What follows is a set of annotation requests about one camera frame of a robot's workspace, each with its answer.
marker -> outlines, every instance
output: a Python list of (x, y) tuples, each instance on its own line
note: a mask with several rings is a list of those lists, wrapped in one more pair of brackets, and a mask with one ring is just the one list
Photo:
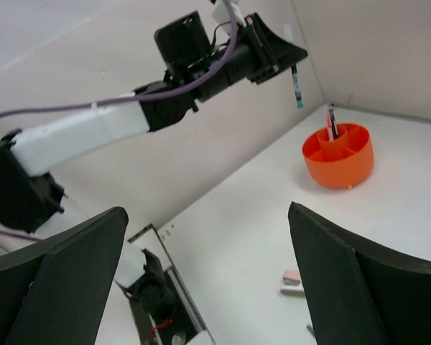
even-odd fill
[(291, 71), (292, 71), (292, 80), (294, 81), (295, 100), (297, 101), (297, 108), (302, 108), (303, 107), (302, 91), (300, 90), (299, 73), (297, 71), (297, 66), (296, 65), (292, 66)]
[[(284, 24), (284, 33), (286, 35), (286, 40), (292, 43), (294, 40), (294, 36), (292, 34), (291, 24)], [(295, 100), (297, 101), (297, 108), (300, 109), (300, 108), (303, 108), (303, 102), (302, 102), (302, 91), (300, 90), (299, 73), (297, 71), (297, 66), (293, 65), (290, 70), (292, 71), (292, 81), (294, 82)]]
[(328, 107), (325, 107), (325, 120), (327, 122), (329, 141), (333, 142), (334, 140), (333, 128), (332, 128), (332, 121), (330, 120), (330, 112)]
[(333, 113), (333, 104), (331, 104), (329, 107), (329, 115), (330, 115), (330, 124), (332, 126), (333, 138), (337, 139), (338, 138), (338, 126), (337, 126), (337, 121), (335, 120), (335, 115)]

small object on table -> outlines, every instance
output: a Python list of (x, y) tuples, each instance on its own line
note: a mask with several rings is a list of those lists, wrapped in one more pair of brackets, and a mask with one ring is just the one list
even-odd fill
[(297, 270), (287, 270), (282, 276), (281, 293), (304, 293), (300, 273)]
[(311, 333), (313, 338), (316, 339), (315, 330), (313, 329), (313, 327), (311, 325), (307, 325), (307, 330)]

eraser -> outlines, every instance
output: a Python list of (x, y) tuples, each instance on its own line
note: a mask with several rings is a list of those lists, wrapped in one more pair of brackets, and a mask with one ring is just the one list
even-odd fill
[(298, 285), (302, 282), (300, 273), (297, 270), (287, 270), (282, 276), (282, 280), (285, 284)]

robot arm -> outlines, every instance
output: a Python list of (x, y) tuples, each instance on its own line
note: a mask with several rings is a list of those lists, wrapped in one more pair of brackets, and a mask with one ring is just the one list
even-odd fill
[[(214, 17), (228, 18), (217, 0)], [(64, 188), (49, 173), (54, 165), (133, 135), (159, 131), (179, 122), (189, 110), (245, 79), (262, 84), (307, 57), (307, 51), (276, 36), (257, 13), (242, 17), (233, 53), (218, 72), (188, 92), (155, 101), (97, 107), (50, 124), (16, 130), (0, 141), (0, 223), (35, 232), (55, 213), (64, 213)], [(167, 66), (163, 80), (129, 95), (172, 91), (195, 82), (224, 55), (226, 45), (209, 41), (197, 12), (158, 29), (155, 42)]]

white table surface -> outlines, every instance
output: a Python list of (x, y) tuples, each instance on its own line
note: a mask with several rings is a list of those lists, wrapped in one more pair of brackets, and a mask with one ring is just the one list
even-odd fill
[(308, 175), (301, 146), (323, 127), (320, 109), (159, 230), (217, 345), (315, 344), (305, 328), (306, 301), (279, 293), (283, 272), (297, 268), (292, 201), (431, 260), (431, 124), (340, 109), (335, 115), (371, 133), (375, 166), (365, 183), (326, 190)]

